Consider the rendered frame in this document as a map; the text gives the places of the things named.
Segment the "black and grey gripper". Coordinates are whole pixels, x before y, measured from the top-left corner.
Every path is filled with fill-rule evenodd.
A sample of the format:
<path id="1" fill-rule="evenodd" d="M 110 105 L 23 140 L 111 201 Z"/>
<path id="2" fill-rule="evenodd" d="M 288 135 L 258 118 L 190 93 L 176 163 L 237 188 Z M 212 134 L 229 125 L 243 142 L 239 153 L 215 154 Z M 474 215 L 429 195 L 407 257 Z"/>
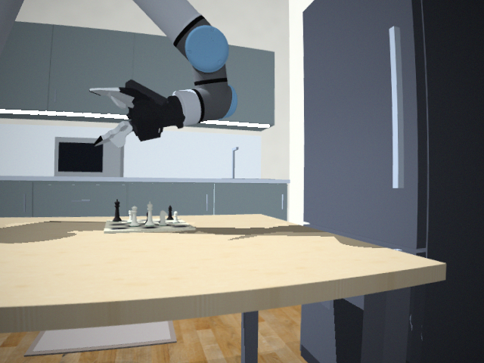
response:
<path id="1" fill-rule="evenodd" d="M 167 103 L 160 105 L 134 88 L 90 88 L 90 92 L 108 96 L 121 109 L 126 110 L 128 107 L 129 113 L 126 115 L 131 119 L 122 121 L 115 129 L 101 135 L 94 146 L 112 141 L 117 147 L 123 147 L 126 136 L 131 132 L 134 132 L 140 141 L 146 141 L 160 138 L 163 127 L 174 125 L 181 129 L 184 126 L 182 104 L 175 95 L 169 96 Z"/>

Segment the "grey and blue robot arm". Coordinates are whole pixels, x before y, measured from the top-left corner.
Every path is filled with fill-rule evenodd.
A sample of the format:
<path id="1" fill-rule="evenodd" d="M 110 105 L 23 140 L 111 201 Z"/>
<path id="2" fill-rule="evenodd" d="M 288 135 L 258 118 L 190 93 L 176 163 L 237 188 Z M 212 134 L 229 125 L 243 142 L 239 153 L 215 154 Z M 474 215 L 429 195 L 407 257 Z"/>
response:
<path id="1" fill-rule="evenodd" d="M 0 55 L 23 1 L 0 0 Z M 222 32 L 188 0 L 133 1 L 191 63 L 195 89 L 172 94 L 181 102 L 184 126 L 230 117 L 237 108 L 237 94 L 227 80 L 229 47 Z M 164 105 L 168 100 L 132 79 L 126 82 L 126 88 L 139 90 L 156 104 Z"/>

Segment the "black and white chessboard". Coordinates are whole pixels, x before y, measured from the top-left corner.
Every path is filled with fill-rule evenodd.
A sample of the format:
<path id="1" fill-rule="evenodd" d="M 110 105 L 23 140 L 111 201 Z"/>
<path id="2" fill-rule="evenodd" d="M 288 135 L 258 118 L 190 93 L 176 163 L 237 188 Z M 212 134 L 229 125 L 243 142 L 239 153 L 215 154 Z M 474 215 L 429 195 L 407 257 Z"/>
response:
<path id="1" fill-rule="evenodd" d="M 116 234 L 116 233 L 136 233 L 136 232 L 155 232 L 155 231 L 190 231 L 196 230 L 196 228 L 187 222 L 178 218 L 179 223 L 172 223 L 173 220 L 167 220 L 167 225 L 158 225 L 160 219 L 153 219 L 154 226 L 145 226 L 146 219 L 137 219 L 140 226 L 129 226 L 131 223 L 129 219 L 122 219 L 121 222 L 113 222 L 113 220 L 107 220 L 104 228 L 104 234 Z"/>

